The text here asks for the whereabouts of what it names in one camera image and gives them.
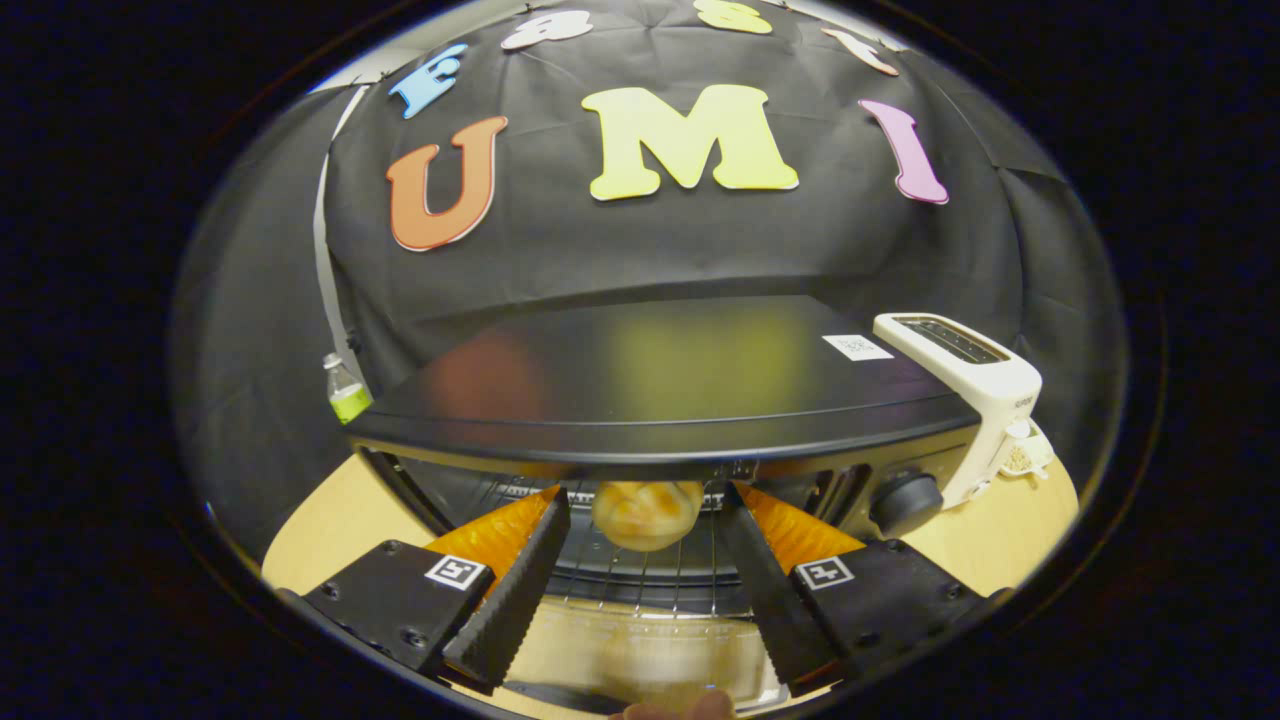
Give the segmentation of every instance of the toaster oven knob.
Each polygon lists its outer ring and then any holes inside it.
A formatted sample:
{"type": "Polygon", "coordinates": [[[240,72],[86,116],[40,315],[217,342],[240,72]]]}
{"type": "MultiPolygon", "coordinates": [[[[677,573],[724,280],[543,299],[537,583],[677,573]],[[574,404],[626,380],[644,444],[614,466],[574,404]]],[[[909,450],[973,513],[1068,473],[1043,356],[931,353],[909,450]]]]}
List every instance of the toaster oven knob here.
{"type": "Polygon", "coordinates": [[[872,501],[870,519],[887,538],[919,528],[942,510],[942,493],[933,475],[914,475],[881,488],[872,501]]]}

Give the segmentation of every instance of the bun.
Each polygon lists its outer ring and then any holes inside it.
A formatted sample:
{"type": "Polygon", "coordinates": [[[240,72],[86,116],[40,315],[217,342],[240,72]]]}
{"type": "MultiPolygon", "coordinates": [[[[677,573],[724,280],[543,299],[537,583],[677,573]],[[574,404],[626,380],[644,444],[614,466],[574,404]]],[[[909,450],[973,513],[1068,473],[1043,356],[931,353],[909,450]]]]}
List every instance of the bun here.
{"type": "Polygon", "coordinates": [[[600,483],[591,519],[613,544],[652,552],[689,534],[701,506],[703,484],[696,480],[600,483]]]}

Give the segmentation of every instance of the barcode label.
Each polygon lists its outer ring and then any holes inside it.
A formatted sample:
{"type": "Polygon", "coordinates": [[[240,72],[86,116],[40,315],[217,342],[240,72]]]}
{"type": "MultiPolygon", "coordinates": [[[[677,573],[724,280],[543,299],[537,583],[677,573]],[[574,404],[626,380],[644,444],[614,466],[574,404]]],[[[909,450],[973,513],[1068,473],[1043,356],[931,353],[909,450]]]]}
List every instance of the barcode label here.
{"type": "Polygon", "coordinates": [[[878,345],[860,334],[824,334],[822,340],[829,342],[836,350],[845,354],[845,357],[858,363],[860,360],[892,360],[893,356],[884,352],[878,345]]]}

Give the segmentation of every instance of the hand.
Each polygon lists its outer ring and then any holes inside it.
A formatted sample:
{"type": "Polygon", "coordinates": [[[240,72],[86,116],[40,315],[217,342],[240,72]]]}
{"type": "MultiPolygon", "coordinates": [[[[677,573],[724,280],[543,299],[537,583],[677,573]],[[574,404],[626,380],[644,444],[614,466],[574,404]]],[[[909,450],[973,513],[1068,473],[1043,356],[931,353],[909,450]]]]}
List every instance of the hand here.
{"type": "Polygon", "coordinates": [[[733,720],[733,701],[724,691],[707,691],[684,715],[641,702],[622,712],[609,715],[609,720],[733,720]]]}

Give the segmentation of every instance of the letter m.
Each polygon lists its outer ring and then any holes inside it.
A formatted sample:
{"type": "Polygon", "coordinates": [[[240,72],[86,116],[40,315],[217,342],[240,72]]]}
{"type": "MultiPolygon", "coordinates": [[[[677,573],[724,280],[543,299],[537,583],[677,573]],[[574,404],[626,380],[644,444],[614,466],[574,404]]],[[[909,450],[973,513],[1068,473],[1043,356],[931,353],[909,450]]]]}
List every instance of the letter m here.
{"type": "Polygon", "coordinates": [[[712,143],[719,141],[716,182],[731,190],[791,190],[800,183],[782,161],[764,118],[768,96],[740,85],[703,90],[689,115],[643,87],[588,95],[582,108],[600,115],[604,173],[591,181],[596,200],[653,195],[658,173],[644,167],[643,142],[682,187],[703,177],[712,143]]]}

